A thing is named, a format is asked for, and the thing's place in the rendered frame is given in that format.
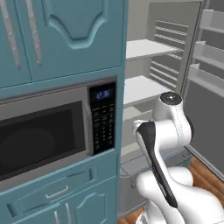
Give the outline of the white fridge shelf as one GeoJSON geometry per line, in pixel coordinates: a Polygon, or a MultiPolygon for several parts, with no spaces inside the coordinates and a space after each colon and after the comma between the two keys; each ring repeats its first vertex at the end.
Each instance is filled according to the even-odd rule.
{"type": "Polygon", "coordinates": [[[126,60],[140,60],[179,52],[182,52],[182,49],[148,39],[132,40],[128,41],[126,45],[126,60]]]}
{"type": "Polygon", "coordinates": [[[157,98],[169,88],[163,87],[145,76],[126,79],[124,82],[123,106],[125,108],[157,98]]]}

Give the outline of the grey fridge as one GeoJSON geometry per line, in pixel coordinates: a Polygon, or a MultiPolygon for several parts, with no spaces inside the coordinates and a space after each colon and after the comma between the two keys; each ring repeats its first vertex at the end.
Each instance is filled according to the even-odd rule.
{"type": "MultiPolygon", "coordinates": [[[[182,52],[126,60],[125,80],[142,75],[182,93],[201,9],[202,0],[129,0],[127,42],[148,39],[182,52]]],[[[136,142],[132,123],[148,119],[156,99],[124,108],[122,148],[136,142]]]]}

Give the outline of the clear fridge crisper drawer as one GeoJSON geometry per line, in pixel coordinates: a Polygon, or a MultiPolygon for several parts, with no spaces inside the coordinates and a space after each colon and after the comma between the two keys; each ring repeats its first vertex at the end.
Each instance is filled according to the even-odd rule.
{"type": "MultiPolygon", "coordinates": [[[[184,147],[161,152],[167,167],[188,167],[191,153],[184,147]]],[[[118,218],[133,213],[145,204],[146,198],[141,196],[136,188],[137,176],[150,169],[143,152],[137,143],[127,145],[121,151],[120,180],[119,180],[119,209],[118,218]]]]}

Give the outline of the open grey fridge door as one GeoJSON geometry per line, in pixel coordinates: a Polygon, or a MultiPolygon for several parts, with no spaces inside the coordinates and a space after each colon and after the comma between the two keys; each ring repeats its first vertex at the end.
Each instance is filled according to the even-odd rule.
{"type": "Polygon", "coordinates": [[[224,181],[224,0],[202,0],[185,83],[189,150],[224,181]]]}

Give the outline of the grey microwave oven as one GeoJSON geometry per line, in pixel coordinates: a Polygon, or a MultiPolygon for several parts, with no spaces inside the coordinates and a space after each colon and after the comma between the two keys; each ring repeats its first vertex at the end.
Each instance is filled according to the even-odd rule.
{"type": "Polygon", "coordinates": [[[115,147],[116,79],[0,101],[0,192],[115,147]]]}

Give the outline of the microwave oven door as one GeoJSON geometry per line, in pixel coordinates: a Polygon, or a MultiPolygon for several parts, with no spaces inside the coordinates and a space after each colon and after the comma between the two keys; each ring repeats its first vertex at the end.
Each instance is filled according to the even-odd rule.
{"type": "Polygon", "coordinates": [[[69,156],[88,157],[83,102],[86,87],[1,103],[0,181],[69,156]]]}

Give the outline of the teal cupboard door with arch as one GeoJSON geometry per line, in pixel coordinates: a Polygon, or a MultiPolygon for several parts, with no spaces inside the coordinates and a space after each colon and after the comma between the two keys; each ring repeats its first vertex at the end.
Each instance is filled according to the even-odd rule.
{"type": "Polygon", "coordinates": [[[32,0],[42,65],[37,64],[25,0],[15,0],[35,81],[122,64],[123,0],[32,0]]]}

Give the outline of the small teal cupboard door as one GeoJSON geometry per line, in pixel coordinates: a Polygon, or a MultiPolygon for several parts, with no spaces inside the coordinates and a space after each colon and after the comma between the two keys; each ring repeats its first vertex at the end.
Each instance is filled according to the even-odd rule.
{"type": "Polygon", "coordinates": [[[68,224],[66,203],[72,224],[116,224],[116,177],[63,199],[59,224],[68,224]]]}
{"type": "Polygon", "coordinates": [[[24,217],[23,219],[17,220],[12,224],[56,224],[54,211],[57,211],[60,207],[59,203],[56,203],[48,208],[45,208],[41,211],[33,213],[24,217]]]}

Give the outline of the teal drawer front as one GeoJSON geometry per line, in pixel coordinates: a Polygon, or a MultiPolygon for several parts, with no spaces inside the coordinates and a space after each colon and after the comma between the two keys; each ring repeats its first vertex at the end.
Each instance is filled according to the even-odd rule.
{"type": "Polygon", "coordinates": [[[0,224],[12,224],[56,203],[59,203],[59,212],[60,202],[65,198],[113,177],[116,177],[116,224],[119,154],[114,150],[106,151],[75,164],[68,161],[66,166],[56,171],[12,188],[3,189],[3,185],[0,183],[0,224]],[[46,194],[51,195],[63,190],[66,186],[69,186],[69,189],[58,197],[46,198],[46,194]]]}

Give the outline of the plain teal cupboard door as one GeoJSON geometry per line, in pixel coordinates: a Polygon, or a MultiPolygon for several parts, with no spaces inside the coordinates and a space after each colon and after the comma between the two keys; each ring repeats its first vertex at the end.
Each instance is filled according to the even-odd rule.
{"type": "Polygon", "coordinates": [[[0,88],[31,81],[14,0],[0,0],[0,88]]]}

